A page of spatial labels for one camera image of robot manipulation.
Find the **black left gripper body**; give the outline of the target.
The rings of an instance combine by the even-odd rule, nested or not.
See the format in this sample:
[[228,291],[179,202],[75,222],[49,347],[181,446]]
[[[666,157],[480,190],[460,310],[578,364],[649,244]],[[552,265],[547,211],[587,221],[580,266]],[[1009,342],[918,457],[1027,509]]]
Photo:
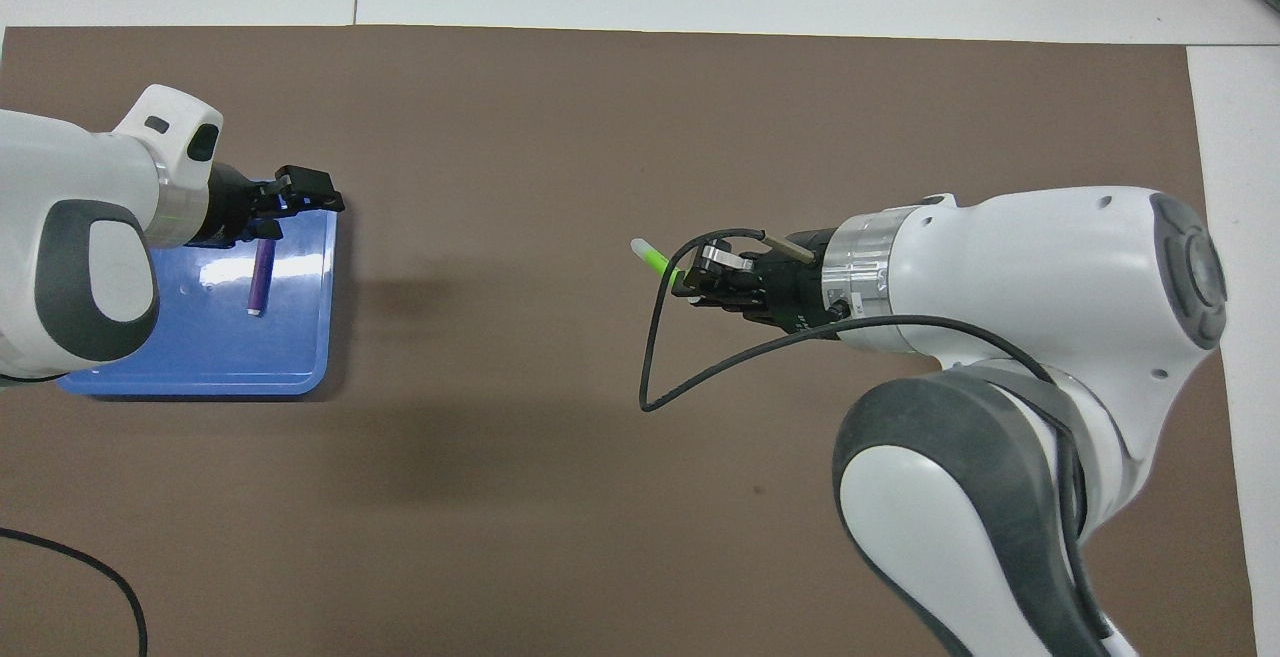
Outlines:
[[200,248],[232,248],[252,238],[252,225],[274,209],[271,181],[251,181],[230,165],[212,165],[207,181],[207,209],[195,233]]

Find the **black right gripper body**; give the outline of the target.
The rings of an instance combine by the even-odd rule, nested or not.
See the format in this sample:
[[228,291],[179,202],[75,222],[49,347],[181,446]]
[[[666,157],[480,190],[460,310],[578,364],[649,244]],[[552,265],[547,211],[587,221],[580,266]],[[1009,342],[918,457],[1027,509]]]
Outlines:
[[740,309],[739,314],[748,321],[795,333],[831,323],[822,295],[822,259],[831,231],[797,232],[788,239],[814,252],[817,261],[804,266],[774,250],[741,252],[742,259],[753,261],[751,270],[760,278],[763,298],[760,306]]

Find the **purple marker pen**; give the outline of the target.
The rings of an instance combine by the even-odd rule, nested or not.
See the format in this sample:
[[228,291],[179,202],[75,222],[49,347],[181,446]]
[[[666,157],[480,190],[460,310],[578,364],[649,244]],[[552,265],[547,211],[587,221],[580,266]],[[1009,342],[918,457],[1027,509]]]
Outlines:
[[273,283],[273,269],[275,264],[276,242],[262,239],[257,242],[253,256],[253,269],[250,278],[250,295],[246,302],[246,312],[251,318],[261,318],[269,304],[269,293]]

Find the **green marker pen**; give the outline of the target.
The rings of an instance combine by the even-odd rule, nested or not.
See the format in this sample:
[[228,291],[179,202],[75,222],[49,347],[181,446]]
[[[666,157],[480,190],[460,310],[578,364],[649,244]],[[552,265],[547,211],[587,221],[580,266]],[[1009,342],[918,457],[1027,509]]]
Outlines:
[[684,272],[678,268],[672,268],[669,259],[648,241],[637,237],[632,238],[628,245],[632,254],[650,270],[653,270],[658,277],[666,277],[669,288],[675,289],[676,286],[681,283]]

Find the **blue plastic tray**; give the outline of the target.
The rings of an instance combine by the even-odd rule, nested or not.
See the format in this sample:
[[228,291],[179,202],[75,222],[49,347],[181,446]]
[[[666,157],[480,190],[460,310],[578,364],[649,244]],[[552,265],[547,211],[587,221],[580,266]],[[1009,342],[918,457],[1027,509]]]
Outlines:
[[257,398],[312,391],[328,366],[339,218],[283,222],[265,310],[248,312],[255,245],[155,250],[159,315],[148,341],[114,364],[56,384],[97,397]]

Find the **brown table mat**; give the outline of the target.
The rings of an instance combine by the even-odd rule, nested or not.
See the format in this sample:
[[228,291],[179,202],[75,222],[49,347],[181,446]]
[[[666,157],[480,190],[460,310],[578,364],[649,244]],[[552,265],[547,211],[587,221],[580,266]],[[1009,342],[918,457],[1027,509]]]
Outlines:
[[97,556],[151,657],[945,657],[835,510],[835,437],[929,360],[814,341],[654,414],[664,251],[928,195],[1204,204],[1187,51],[361,26],[15,29],[0,108],[152,83],[220,160],[329,172],[335,325],[300,401],[0,393],[0,525]]

